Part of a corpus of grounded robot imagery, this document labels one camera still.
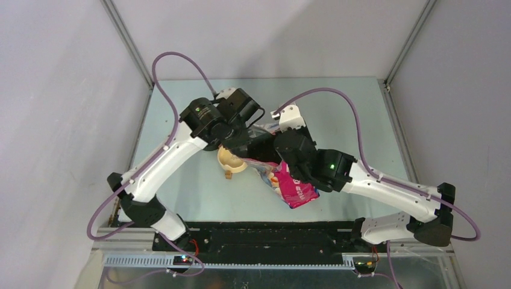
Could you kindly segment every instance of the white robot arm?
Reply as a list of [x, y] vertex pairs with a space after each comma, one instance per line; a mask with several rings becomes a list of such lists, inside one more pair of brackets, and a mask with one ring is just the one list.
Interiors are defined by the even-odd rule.
[[[154, 228], [180, 247], [188, 243], [186, 224], [158, 201], [157, 190], [200, 150], [215, 150], [220, 143], [226, 147], [241, 146], [248, 141], [245, 123], [258, 109], [259, 105], [241, 89], [223, 90], [214, 101], [206, 98], [192, 101], [180, 114], [172, 142], [160, 144], [147, 159], [123, 175], [112, 173], [108, 177], [113, 190], [130, 183], [119, 194], [124, 213], [135, 224]], [[281, 129], [275, 138], [274, 148], [288, 164], [293, 178], [311, 183], [322, 191], [342, 190], [359, 194], [402, 210], [376, 219], [357, 219], [352, 231], [353, 239], [379, 244], [385, 240], [416, 238], [432, 246], [448, 245], [453, 221], [451, 211], [431, 200], [430, 196], [453, 203], [452, 185], [429, 187], [385, 175], [373, 168], [368, 172], [353, 156], [331, 149], [316, 149], [299, 108], [294, 104], [272, 117], [279, 120]], [[150, 159], [154, 159], [152, 164], [132, 178]], [[420, 188], [429, 197], [381, 182], [382, 178]]]
[[[453, 227], [451, 210], [431, 197], [453, 204], [454, 186], [447, 183], [438, 187], [415, 184], [372, 167], [369, 167], [369, 172], [361, 161], [351, 155], [331, 149], [316, 149], [316, 143], [295, 104], [284, 107], [278, 114], [273, 112], [272, 117], [279, 120], [282, 131], [275, 140], [275, 150], [288, 164], [293, 178], [311, 183], [322, 191], [342, 190], [359, 194], [402, 211], [376, 219], [357, 219], [353, 238], [371, 244], [402, 238], [415, 238], [432, 246], [449, 244]], [[382, 179], [420, 189], [426, 196]]]
[[[186, 224], [165, 208], [156, 192], [186, 160], [195, 153], [212, 151], [220, 143], [237, 145], [248, 137], [246, 121], [260, 109], [241, 89], [223, 90], [214, 101], [195, 99], [180, 114], [174, 139], [162, 142], [145, 160], [124, 174], [112, 173], [112, 190], [129, 182], [119, 194], [123, 212], [138, 226], [152, 227], [178, 246], [188, 242]], [[151, 164], [134, 174], [149, 160]]]

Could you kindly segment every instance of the gray wall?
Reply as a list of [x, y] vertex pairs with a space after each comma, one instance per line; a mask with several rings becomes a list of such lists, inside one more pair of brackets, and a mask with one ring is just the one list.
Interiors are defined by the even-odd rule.
[[0, 27], [0, 288], [72, 288], [147, 88], [100, 1], [2, 1]]
[[508, 288], [511, 2], [439, 1], [391, 86], [419, 178], [456, 185], [481, 227], [479, 242], [453, 241], [468, 288]]
[[[115, 1], [149, 67], [213, 79], [386, 76], [425, 0]], [[165, 59], [160, 79], [199, 79]]]

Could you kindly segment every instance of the pink snack bag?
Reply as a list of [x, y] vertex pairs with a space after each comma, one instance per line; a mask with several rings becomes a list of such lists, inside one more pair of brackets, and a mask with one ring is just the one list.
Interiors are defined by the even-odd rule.
[[[254, 125], [254, 131], [252, 133], [254, 136], [262, 133], [270, 133], [273, 135], [277, 131], [275, 129], [278, 129], [278, 126], [275, 124], [262, 126]], [[247, 165], [256, 170], [261, 179], [270, 186], [291, 209], [298, 208], [319, 197], [319, 193], [314, 186], [311, 184], [303, 184], [291, 177], [289, 168], [284, 161], [277, 164], [251, 158], [243, 158], [243, 160]]]

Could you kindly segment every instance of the light blue table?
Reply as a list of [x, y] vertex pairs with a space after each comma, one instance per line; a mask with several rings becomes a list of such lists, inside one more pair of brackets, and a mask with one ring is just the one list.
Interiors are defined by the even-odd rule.
[[[200, 97], [211, 98], [203, 81], [162, 81], [162, 86], [182, 111]], [[360, 114], [363, 144], [371, 166], [407, 179], [389, 116], [376, 78], [292, 78], [213, 80], [217, 91], [227, 87], [244, 89], [269, 112], [301, 92], [332, 87], [346, 93]], [[316, 93], [298, 101], [318, 148], [337, 149], [359, 157], [353, 113], [338, 95]], [[149, 103], [135, 163], [144, 159], [171, 131], [170, 106], [155, 89]], [[321, 193], [321, 197], [290, 209], [252, 170], [235, 174], [231, 180], [216, 160], [216, 152], [200, 152], [184, 163], [160, 188], [160, 201], [187, 221], [314, 222], [380, 217], [398, 210], [375, 200], [346, 193]]]

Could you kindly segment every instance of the snack bag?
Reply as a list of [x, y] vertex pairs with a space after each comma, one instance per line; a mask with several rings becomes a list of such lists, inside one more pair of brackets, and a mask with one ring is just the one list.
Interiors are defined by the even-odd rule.
[[273, 148], [273, 141], [278, 133], [279, 126], [276, 123], [253, 125], [249, 129], [250, 141], [243, 147], [230, 151], [253, 167], [261, 179], [294, 209], [317, 199], [319, 193], [311, 184], [303, 184], [291, 177], [287, 164]]

